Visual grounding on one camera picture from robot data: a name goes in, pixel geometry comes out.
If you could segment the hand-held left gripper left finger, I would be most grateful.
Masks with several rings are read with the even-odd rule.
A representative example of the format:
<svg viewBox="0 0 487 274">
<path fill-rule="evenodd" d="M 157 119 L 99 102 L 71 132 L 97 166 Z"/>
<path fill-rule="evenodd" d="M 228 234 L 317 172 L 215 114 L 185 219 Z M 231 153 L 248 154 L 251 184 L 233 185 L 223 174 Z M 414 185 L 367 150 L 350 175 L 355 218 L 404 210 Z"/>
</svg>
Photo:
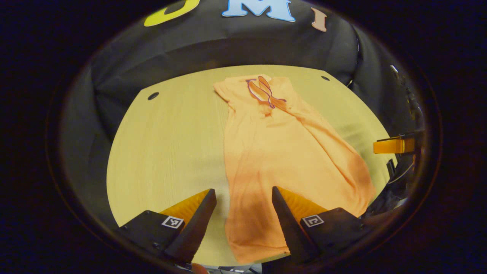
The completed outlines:
<svg viewBox="0 0 487 274">
<path fill-rule="evenodd" d="M 131 244 L 175 263 L 190 263 L 200 248 L 217 205 L 210 188 L 160 213 L 145 210 L 117 229 Z"/>
</svg>

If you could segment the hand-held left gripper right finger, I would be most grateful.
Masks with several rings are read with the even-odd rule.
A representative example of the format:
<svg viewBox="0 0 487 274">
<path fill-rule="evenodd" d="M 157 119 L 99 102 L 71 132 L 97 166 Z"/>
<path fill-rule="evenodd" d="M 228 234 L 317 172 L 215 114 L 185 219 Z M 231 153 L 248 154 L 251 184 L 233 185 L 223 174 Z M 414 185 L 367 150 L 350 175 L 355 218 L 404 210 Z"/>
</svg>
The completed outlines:
<svg viewBox="0 0 487 274">
<path fill-rule="evenodd" d="M 272 204 L 291 259 L 298 264 L 337 257 L 372 230 L 341 207 L 327 210 L 279 186 L 272 188 Z"/>
</svg>

